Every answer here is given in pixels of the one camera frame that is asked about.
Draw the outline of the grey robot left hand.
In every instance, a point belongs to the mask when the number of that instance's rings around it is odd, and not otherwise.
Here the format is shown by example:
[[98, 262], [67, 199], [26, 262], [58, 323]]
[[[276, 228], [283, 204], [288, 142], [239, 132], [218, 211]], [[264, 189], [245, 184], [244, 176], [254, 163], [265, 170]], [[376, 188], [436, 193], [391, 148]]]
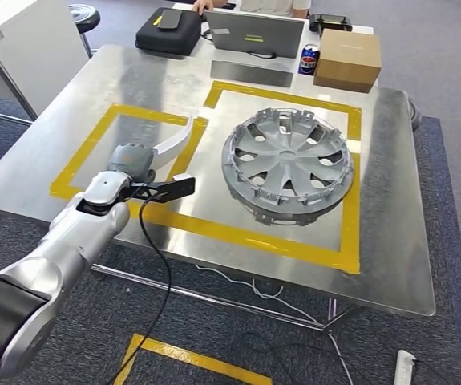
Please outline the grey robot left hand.
[[151, 167], [154, 150], [142, 144], [118, 145], [108, 162], [107, 171], [123, 172], [137, 183], [153, 182], [156, 172]]

